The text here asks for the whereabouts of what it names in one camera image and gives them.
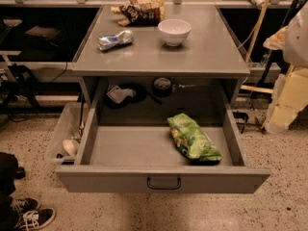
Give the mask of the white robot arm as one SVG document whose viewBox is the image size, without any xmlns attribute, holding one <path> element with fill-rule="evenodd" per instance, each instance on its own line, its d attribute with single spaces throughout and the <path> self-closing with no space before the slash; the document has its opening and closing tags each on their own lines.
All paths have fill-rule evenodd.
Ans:
<svg viewBox="0 0 308 231">
<path fill-rule="evenodd" d="M 300 9 L 289 24 L 267 38 L 263 46 L 281 50 L 289 64 L 308 67 L 308 3 Z"/>
</svg>

